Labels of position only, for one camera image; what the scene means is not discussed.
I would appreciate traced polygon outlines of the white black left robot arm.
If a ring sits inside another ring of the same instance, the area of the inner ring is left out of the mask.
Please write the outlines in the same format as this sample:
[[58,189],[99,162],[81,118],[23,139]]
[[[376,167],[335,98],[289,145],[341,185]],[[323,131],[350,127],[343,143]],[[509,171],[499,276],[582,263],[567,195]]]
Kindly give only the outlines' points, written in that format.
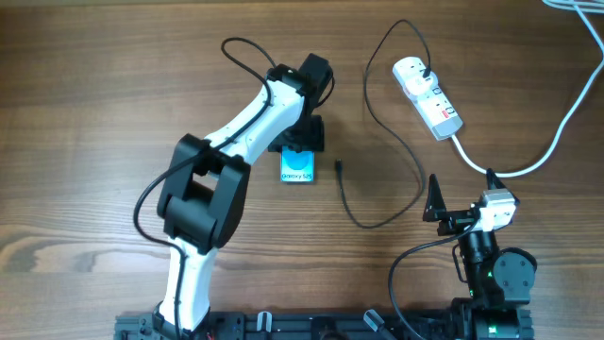
[[279,64],[233,120],[204,139],[183,136],[159,195],[158,216],[171,248],[166,294],[153,327],[166,339],[194,339],[210,313],[216,257],[243,216],[251,167],[266,151],[321,151],[324,128],[313,115],[333,70],[310,54],[297,68]]

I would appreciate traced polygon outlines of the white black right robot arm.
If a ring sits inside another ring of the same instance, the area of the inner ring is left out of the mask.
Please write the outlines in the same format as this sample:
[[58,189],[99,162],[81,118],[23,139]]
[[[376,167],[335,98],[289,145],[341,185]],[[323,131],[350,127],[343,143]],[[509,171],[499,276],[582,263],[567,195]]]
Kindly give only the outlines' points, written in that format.
[[453,236],[458,278],[469,298],[456,297],[450,312],[453,339],[528,340],[535,337],[530,303],[537,272],[536,259],[518,247],[500,248],[495,233],[512,223],[520,200],[495,173],[486,174],[487,189],[466,210],[450,211],[438,179],[431,175],[423,214],[437,222],[440,236]]

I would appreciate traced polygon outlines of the blue screen Galaxy smartphone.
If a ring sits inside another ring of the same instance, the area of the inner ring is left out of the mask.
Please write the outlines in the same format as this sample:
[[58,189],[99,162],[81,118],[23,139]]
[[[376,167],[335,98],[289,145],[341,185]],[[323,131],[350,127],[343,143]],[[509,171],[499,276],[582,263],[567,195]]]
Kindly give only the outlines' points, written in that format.
[[280,180],[282,182],[313,182],[314,153],[312,151],[294,152],[285,149],[281,152],[280,159]]

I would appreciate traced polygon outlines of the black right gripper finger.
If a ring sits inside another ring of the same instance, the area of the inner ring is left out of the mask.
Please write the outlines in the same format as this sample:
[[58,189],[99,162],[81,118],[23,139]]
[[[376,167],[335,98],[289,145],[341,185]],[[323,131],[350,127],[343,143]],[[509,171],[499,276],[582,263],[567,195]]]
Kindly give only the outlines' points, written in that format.
[[435,174],[431,174],[428,180],[428,195],[424,208],[423,220],[425,222],[436,222],[446,218],[446,205],[442,196],[440,185]]
[[496,189],[505,188],[505,185],[500,180],[500,178],[496,175],[495,171],[492,168],[488,168],[486,170],[486,180],[487,180],[487,189],[488,190],[496,190]]

